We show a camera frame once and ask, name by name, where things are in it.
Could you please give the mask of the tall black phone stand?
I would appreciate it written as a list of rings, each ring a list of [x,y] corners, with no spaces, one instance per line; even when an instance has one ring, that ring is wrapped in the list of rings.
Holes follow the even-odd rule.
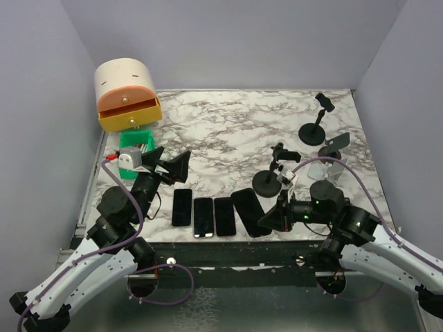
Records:
[[[278,168],[284,166],[281,161],[295,161],[299,163],[301,155],[297,151],[284,148],[282,142],[271,147],[272,161],[268,170],[259,171],[252,180],[253,190],[258,196],[271,198],[280,193],[282,185],[277,181]]]

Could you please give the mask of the black phone with pink edge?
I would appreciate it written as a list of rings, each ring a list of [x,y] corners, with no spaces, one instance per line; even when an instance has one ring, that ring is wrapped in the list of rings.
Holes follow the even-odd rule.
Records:
[[[235,212],[230,197],[221,197],[214,200],[215,227],[218,237],[232,237],[236,235]]]

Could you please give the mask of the black phone with white edge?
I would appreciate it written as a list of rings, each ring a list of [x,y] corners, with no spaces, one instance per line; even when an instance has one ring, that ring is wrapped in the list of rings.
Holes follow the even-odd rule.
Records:
[[[213,199],[208,197],[194,200],[194,237],[212,237],[215,231]]]

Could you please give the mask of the silver folding phone stand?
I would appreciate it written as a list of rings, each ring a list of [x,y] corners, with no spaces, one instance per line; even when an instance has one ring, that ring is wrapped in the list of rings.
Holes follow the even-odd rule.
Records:
[[[327,180],[336,185],[345,170],[343,164],[347,164],[346,158],[341,160],[341,163],[332,162],[331,160],[326,161],[325,164],[313,163],[307,172],[307,176],[314,181]]]

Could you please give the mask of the short black phone stand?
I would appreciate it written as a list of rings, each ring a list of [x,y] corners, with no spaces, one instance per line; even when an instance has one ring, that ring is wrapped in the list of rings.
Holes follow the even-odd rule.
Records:
[[[319,102],[322,109],[319,111],[317,119],[314,123],[306,123],[298,131],[298,136],[303,143],[309,146],[319,146],[325,139],[325,130],[321,127],[320,122],[326,113],[335,110],[332,101],[323,93],[318,93],[315,99]]]

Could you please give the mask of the brown round base phone stand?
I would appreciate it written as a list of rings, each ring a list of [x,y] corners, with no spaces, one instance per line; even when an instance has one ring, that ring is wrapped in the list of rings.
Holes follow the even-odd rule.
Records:
[[[318,150],[318,156],[326,156],[335,159],[342,159],[341,150],[350,144],[350,133],[342,133],[341,135],[325,140],[325,145]]]

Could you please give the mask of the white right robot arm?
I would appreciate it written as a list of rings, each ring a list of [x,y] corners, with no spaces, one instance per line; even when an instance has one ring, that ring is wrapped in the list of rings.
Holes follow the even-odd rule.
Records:
[[[283,192],[258,225],[288,232],[293,224],[330,224],[317,257],[325,270],[355,270],[412,295],[422,309],[442,317],[442,260],[385,228],[380,219],[354,206],[329,181],[316,181],[310,201]]]

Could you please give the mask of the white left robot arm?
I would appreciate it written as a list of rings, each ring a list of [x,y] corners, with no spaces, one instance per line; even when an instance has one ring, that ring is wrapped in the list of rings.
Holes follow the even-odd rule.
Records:
[[[155,251],[141,231],[159,186],[186,182],[191,156],[185,150],[162,160],[163,151],[125,147],[103,159],[115,186],[102,195],[99,217],[71,256],[34,289],[10,298],[18,331],[63,331],[76,309],[117,279],[153,267]]]

